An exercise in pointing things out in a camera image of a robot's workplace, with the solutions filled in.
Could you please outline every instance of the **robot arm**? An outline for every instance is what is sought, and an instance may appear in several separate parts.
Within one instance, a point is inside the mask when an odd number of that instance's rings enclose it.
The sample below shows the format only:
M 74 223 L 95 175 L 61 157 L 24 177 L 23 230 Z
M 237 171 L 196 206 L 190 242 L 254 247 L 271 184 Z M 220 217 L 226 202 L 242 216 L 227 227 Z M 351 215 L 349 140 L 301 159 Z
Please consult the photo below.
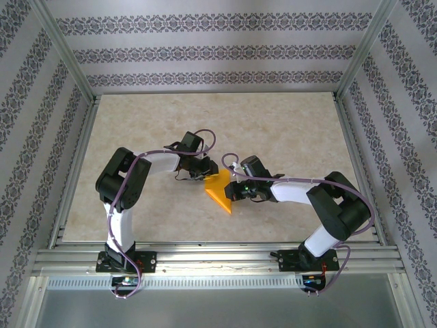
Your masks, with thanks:
M 187 132 L 181 142 L 175 142 L 167 149 L 176 152 L 196 153 L 203 139 L 196 134 Z M 118 148 L 96 182 L 96 190 L 100 194 L 107 215 L 111 203 L 115 199 L 124 177 L 120 172 L 126 173 L 138 154 L 126 148 Z M 130 258 L 134 258 L 135 240 L 132 232 L 132 207 L 137 203 L 144 187 L 146 178 L 158 172 L 175 172 L 185 169 L 189 172 L 191 180 L 203 180 L 205 176 L 219 172 L 217 164 L 206 156 L 176 154 L 159 152 L 147 154 L 138 160 L 134 166 L 128 183 L 115 205 L 115 211 L 111 218 L 111 230 L 121 250 Z M 107 257 L 115 265 L 127 269 L 129 262 L 121 255 L 113 239 L 108 233 L 105 244 Z
M 256 156 L 243 160 L 240 166 L 247 176 L 271 178 L 272 181 L 248 179 L 231 182 L 225 187 L 225 195 L 231 201 L 260 197 L 261 202 L 299 202 L 314 207 L 322 224 L 299 246 L 300 268 L 309 268 L 311 264 L 323 258 L 330 248 L 346 241 L 370 218 L 366 204 L 358 196 L 342 188 L 329 184 L 275 182 L 274 179 L 283 175 L 271 176 Z M 332 172 L 325 180 L 338 182 L 356 190 L 339 172 Z M 337 203 L 335 200 L 339 198 L 342 198 L 342 201 Z

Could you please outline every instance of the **yellow object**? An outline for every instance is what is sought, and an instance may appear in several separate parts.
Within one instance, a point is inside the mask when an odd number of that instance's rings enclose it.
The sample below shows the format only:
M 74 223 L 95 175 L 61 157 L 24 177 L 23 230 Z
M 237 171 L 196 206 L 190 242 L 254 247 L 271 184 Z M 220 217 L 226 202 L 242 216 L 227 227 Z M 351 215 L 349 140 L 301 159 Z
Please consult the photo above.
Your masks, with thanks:
M 225 195 L 225 187 L 231 182 L 231 174 L 227 169 L 221 169 L 218 174 L 205 178 L 205 192 L 223 207 L 226 212 L 232 214 L 231 200 Z

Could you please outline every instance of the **patterned wallpaper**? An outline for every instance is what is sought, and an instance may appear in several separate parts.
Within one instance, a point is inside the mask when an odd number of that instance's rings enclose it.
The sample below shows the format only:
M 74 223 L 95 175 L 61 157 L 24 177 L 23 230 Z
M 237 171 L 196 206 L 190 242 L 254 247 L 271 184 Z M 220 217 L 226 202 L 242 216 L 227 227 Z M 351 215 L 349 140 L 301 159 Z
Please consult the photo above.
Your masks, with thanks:
M 97 94 L 334 91 L 379 2 L 47 1 Z
M 29 5 L 0 11 L 0 327 L 14 327 L 88 106 Z
M 437 327 L 437 11 L 400 1 L 344 100 L 378 212 Z

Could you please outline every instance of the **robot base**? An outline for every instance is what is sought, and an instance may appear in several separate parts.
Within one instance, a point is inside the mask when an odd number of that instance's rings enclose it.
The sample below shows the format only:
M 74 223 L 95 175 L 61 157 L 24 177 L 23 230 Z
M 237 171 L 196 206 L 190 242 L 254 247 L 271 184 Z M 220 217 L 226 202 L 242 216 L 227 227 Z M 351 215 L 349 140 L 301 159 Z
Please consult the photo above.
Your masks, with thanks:
M 135 251 L 133 260 L 139 265 L 142 273 L 155 273 L 156 270 L 155 251 Z M 136 274 L 135 268 L 128 263 L 124 268 L 120 263 L 111 259 L 108 253 L 101 251 L 98 254 L 96 272 L 99 273 L 132 273 Z
M 325 271 L 338 271 L 340 269 L 335 249 L 329 249 L 315 262 L 306 265 L 300 260 L 299 253 L 298 249 L 282 249 L 277 253 L 270 253 L 270 255 L 278 259 L 280 272 L 323 271 L 323 264 L 325 264 Z

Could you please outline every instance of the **marble-patterned floor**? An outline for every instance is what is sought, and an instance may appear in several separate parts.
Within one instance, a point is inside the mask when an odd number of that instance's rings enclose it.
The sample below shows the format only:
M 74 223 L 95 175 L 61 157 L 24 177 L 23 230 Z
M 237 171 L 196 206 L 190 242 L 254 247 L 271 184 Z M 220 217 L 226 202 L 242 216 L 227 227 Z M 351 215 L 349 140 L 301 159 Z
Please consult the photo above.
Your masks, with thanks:
M 94 189 L 114 151 L 160 149 L 186 131 L 210 128 L 210 156 L 256 154 L 271 174 L 321 178 L 333 170 L 356 186 L 330 93 L 131 94 L 103 96 L 67 220 L 64 241 L 104 241 L 106 216 Z M 208 134 L 202 135 L 207 144 Z M 228 215 L 202 182 L 176 181 L 175 173 L 147 178 L 134 207 L 137 241 L 303 241 L 320 224 L 309 205 L 249 200 Z M 354 240 L 372 241 L 370 231 Z

